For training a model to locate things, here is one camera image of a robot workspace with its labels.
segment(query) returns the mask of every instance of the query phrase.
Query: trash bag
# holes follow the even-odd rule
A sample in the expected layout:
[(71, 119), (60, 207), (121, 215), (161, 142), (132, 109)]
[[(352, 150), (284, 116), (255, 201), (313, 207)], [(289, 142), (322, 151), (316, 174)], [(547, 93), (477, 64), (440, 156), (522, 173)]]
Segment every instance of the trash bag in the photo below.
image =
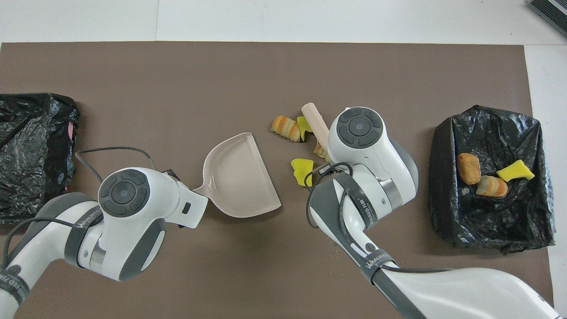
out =
[(66, 96), (0, 94), (0, 224), (34, 217), (66, 192), (78, 119)]
[[(510, 180), (501, 198), (476, 195), (477, 186), (459, 178), (459, 153), (476, 155), (482, 175), (497, 176), (519, 159), (535, 177)], [(538, 120), (473, 106), (437, 126), (429, 164), (431, 222), (445, 241), (502, 253), (554, 245), (553, 190)]]

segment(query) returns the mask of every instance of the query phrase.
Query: bread piece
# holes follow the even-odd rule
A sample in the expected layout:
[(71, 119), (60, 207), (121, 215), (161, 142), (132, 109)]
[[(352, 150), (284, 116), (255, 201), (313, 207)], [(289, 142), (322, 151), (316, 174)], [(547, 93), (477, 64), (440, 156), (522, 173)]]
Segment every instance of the bread piece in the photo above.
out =
[(475, 155), (469, 153), (457, 155), (457, 169), (465, 184), (473, 185), (480, 181), (480, 163)]
[(502, 178), (494, 176), (482, 176), (478, 188), (477, 195), (502, 197), (508, 194), (508, 185)]
[(280, 115), (272, 122), (272, 132), (277, 133), (294, 142), (299, 142), (300, 134), (297, 122), (289, 117)]
[(321, 146), (321, 144), (319, 144), (319, 142), (317, 142), (317, 145), (315, 146), (315, 150), (313, 151), (313, 153), (315, 153), (320, 158), (326, 158), (327, 157), (327, 150), (325, 150)]

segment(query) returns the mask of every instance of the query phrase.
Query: robotic arm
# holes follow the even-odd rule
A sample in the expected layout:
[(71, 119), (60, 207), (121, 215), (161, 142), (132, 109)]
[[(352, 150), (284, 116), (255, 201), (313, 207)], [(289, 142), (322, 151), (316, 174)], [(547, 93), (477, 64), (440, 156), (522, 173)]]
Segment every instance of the robotic arm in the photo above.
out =
[(13, 318), (56, 259), (121, 282), (137, 276), (159, 251), (165, 223), (195, 228), (207, 202), (173, 177), (140, 167), (109, 175), (98, 201), (78, 192), (50, 200), (3, 260), (0, 318)]
[(404, 317), (560, 318), (510, 274), (486, 268), (400, 269), (364, 234), (417, 191), (415, 163), (388, 138), (375, 111), (354, 107), (342, 112), (331, 126), (327, 151), (334, 166), (347, 163), (349, 172), (314, 187), (308, 202), (313, 219)]

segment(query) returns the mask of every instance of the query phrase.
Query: brown tabletop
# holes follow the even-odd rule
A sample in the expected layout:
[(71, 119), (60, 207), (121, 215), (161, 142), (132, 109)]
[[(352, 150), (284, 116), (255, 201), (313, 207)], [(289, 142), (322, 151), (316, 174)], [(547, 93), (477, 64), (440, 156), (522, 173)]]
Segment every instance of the brown tabletop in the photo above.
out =
[[(487, 267), (553, 301), (546, 249), (502, 255), (456, 249), (433, 231), (427, 179), (434, 128), (474, 104), (531, 114), (523, 47), (315, 43), (3, 43), (0, 92), (51, 92), (81, 111), (78, 149), (135, 146), (189, 187), (208, 152), (252, 132), (282, 207), (235, 219), (209, 204), (196, 229), (169, 225), (154, 263), (126, 283), (56, 261), (17, 318), (400, 318), (349, 257), (305, 219), (290, 161), (315, 137), (270, 132), (314, 102), (330, 125), (345, 107), (377, 110), (420, 172), (417, 197), (366, 233), (401, 267)], [(85, 155), (107, 175), (145, 158)], [(77, 164), (73, 191), (96, 196)]]

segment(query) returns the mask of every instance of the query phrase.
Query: pink dustpan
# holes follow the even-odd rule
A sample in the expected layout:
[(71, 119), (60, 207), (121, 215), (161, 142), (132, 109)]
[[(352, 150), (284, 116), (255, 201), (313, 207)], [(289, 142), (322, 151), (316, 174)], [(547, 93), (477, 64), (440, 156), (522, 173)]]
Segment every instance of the pink dustpan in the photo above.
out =
[(208, 197), (225, 214), (244, 218), (281, 206), (272, 179), (251, 133), (215, 146), (203, 165), (203, 185), (194, 192)]

